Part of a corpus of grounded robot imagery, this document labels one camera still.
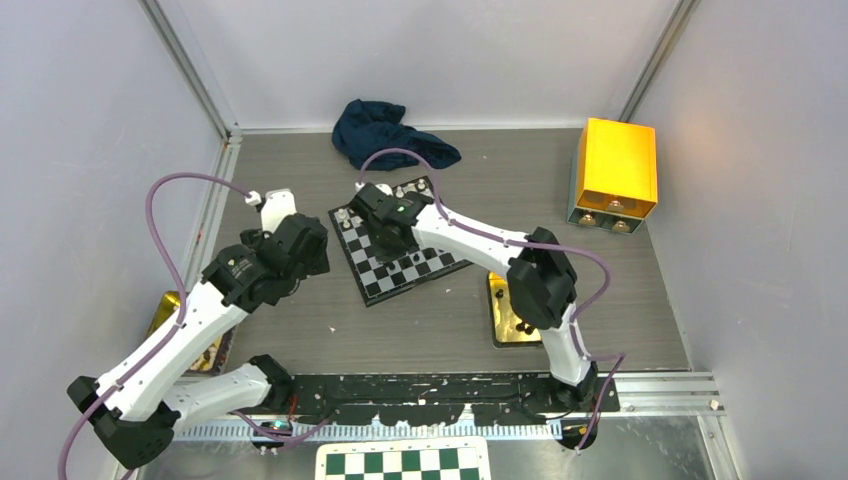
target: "green and white chessboard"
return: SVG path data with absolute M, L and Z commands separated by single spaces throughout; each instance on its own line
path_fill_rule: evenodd
M 491 480 L 489 449 L 483 437 L 323 445 L 315 480 Z

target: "metal corner post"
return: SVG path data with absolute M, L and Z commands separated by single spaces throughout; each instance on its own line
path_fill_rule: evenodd
M 225 180 L 232 180 L 236 160 L 241 149 L 241 139 L 242 136 L 237 135 L 224 141 L 213 175 Z M 215 237 L 218 236 L 218 228 L 221 226 L 221 218 L 224 216 L 228 193 L 228 188 L 217 183 L 212 183 L 209 186 L 206 198 L 203 200 L 203 210 L 197 227 L 197 241 L 191 249 L 188 267 L 183 272 L 186 285 L 192 285 L 200 280 L 204 265 L 209 264 L 212 260 Z
M 651 57 L 648 59 L 648 63 L 645 64 L 645 67 L 642 69 L 642 73 L 639 75 L 639 80 L 636 82 L 636 86 L 633 87 L 633 91 L 627 98 L 627 103 L 624 105 L 624 109 L 618 117 L 618 121 L 629 122 L 633 118 L 633 115 L 636 113 L 636 109 L 639 108 L 639 104 L 642 103 L 642 99 L 645 98 L 648 88 L 654 81 L 657 72 L 659 72 L 666 59 L 669 55 L 671 55 L 672 50 L 674 50 L 674 45 L 683 33 L 684 28 L 686 28 L 686 23 L 689 21 L 689 18 L 692 16 L 692 13 L 694 13 L 699 3 L 701 3 L 701 0 L 679 0 L 677 2 L 674 12 L 672 12 L 671 17 L 669 17 L 668 23 L 663 29 L 662 35 L 660 35 L 656 46 L 654 46 L 653 52 L 651 52 Z
M 231 137 L 240 137 L 235 115 L 206 64 L 200 45 L 191 35 L 188 19 L 180 6 L 173 0 L 138 2 L 221 138 L 229 142 Z

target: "dark blue cloth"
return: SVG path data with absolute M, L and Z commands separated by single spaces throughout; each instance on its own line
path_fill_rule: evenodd
M 404 113 L 406 107 L 402 105 L 354 100 L 347 104 L 333 127 L 333 145 L 357 169 L 362 168 L 371 154 L 384 148 L 412 150 L 433 168 L 447 168 L 462 158 L 459 150 L 439 137 L 401 125 Z M 368 170 L 394 170 L 417 164 L 417 160 L 407 155 L 391 153 L 371 162 Z

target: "cable clip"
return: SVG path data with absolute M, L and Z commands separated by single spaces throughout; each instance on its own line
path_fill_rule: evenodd
M 259 192 L 256 190 L 251 190 L 249 197 L 244 197 L 244 203 L 250 205 L 251 207 L 255 207 L 262 203 L 262 195 L 259 195 Z

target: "gold plate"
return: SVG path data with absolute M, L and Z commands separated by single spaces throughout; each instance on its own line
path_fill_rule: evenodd
M 495 346 L 534 345 L 542 341 L 539 330 L 533 328 L 531 334 L 523 331 L 524 321 L 512 311 L 509 303 L 509 288 L 506 280 L 496 273 L 489 272 L 487 286 L 492 307 L 492 328 Z
M 159 301 L 159 306 L 156 307 L 156 313 L 153 315 L 153 321 L 150 323 L 150 328 L 147 329 L 145 338 L 152 335 L 157 328 L 161 327 L 177 311 L 179 306 L 180 295 L 177 292 L 165 292 L 162 295 L 162 300 Z M 234 331 L 235 327 L 215 339 L 212 345 L 209 345 L 209 348 L 200 354 L 194 363 L 191 364 L 186 373 L 204 375 L 221 373 L 227 362 L 227 354 L 232 347 Z

